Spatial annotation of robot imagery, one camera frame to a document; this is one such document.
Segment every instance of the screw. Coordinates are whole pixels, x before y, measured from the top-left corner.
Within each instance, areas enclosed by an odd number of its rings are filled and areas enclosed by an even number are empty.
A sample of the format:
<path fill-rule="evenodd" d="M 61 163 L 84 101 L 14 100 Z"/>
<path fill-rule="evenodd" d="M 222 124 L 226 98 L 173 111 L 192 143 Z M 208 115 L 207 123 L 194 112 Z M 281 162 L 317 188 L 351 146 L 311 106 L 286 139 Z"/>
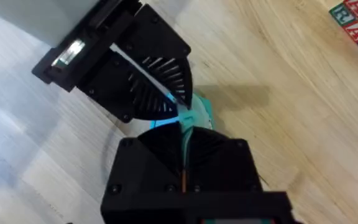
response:
<path fill-rule="evenodd" d="M 111 186 L 111 192 L 114 195 L 117 195 L 121 192 L 121 185 L 113 185 Z"/>
<path fill-rule="evenodd" d="M 199 185 L 196 185 L 196 186 L 194 187 L 194 192 L 196 192 L 196 193 L 200 193 L 200 192 L 201 192 L 201 188 L 199 187 Z"/>
<path fill-rule="evenodd" d="M 125 48 L 127 50 L 132 50 L 134 48 L 134 46 L 132 46 L 131 44 L 127 44 Z"/>
<path fill-rule="evenodd" d="M 154 24 L 158 23 L 158 21 L 159 21 L 159 19 L 158 19 L 157 16 L 153 17 L 152 22 L 153 22 Z"/>
<path fill-rule="evenodd" d="M 167 186 L 167 192 L 175 192 L 175 191 L 177 191 L 177 188 L 174 185 Z"/>

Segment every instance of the gray surface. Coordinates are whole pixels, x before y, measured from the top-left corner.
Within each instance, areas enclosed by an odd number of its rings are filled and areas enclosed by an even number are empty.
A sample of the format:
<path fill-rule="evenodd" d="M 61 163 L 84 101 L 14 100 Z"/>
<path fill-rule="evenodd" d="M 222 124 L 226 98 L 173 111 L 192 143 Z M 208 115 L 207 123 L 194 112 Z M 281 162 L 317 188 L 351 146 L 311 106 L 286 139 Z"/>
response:
<path fill-rule="evenodd" d="M 0 17 L 56 47 L 98 0 L 0 0 Z"/>

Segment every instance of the teal plastic piece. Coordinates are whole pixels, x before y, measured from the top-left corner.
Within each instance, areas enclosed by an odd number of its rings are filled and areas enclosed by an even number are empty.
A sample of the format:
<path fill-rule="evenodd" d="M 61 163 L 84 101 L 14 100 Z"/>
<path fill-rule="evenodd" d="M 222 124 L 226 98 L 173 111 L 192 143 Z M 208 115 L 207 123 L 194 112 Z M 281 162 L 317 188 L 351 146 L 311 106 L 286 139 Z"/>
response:
<path fill-rule="evenodd" d="M 193 134 L 193 127 L 201 127 L 214 129 L 215 123 L 213 119 L 212 105 L 206 98 L 193 94 L 193 101 L 191 102 L 191 110 L 186 106 L 178 106 L 178 116 L 176 118 L 167 119 L 163 121 L 152 121 L 151 128 L 156 128 L 170 123 L 178 122 L 181 125 L 182 133 L 182 152 L 183 158 L 188 158 L 188 143 Z M 186 166 L 187 160 L 183 160 L 183 165 Z"/>

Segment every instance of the wooden floor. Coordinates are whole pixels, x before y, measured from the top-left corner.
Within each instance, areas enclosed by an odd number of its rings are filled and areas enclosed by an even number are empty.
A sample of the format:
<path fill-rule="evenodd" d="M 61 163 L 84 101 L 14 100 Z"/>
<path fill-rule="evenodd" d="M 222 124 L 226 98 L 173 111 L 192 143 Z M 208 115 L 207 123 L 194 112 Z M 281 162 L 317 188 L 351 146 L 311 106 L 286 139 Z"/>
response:
<path fill-rule="evenodd" d="M 191 45 L 218 131 L 249 141 L 305 223 L 358 223 L 358 46 L 339 0 L 153 0 Z M 0 223 L 100 223 L 119 124 L 30 74 L 48 47 L 0 20 Z"/>

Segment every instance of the black 3d-printed part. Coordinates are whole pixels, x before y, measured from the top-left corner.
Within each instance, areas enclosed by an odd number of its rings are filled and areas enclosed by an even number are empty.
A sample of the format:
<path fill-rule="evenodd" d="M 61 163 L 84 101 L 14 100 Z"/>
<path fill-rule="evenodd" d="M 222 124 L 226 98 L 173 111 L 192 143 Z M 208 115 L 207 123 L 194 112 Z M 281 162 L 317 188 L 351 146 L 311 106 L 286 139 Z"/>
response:
<path fill-rule="evenodd" d="M 108 51 L 78 88 L 123 122 L 169 119 L 175 105 L 121 55 Z"/>
<path fill-rule="evenodd" d="M 228 139 L 205 128 L 194 128 L 189 144 L 188 189 L 262 191 L 247 141 Z"/>
<path fill-rule="evenodd" d="M 140 135 L 138 140 L 143 143 L 171 172 L 178 178 L 183 170 L 181 154 L 180 123 L 172 123 L 151 129 Z"/>
<path fill-rule="evenodd" d="M 188 180 L 198 190 L 181 193 L 179 168 L 172 168 L 181 154 L 178 132 L 178 124 L 168 124 L 120 142 L 101 205 L 106 224 L 246 218 L 296 223 L 285 192 L 262 191 L 247 142 L 207 129 L 196 128 L 190 140 Z"/>
<path fill-rule="evenodd" d="M 175 98 L 191 106 L 193 80 L 187 60 L 191 49 L 150 6 L 139 11 L 118 45 Z"/>
<path fill-rule="evenodd" d="M 74 41 L 84 44 L 68 65 L 52 66 Z M 174 103 L 122 56 L 115 43 L 187 107 L 193 82 L 190 47 L 148 5 L 139 0 L 100 1 L 65 40 L 33 69 L 45 83 L 67 91 L 78 87 L 121 121 L 161 120 L 178 115 Z"/>

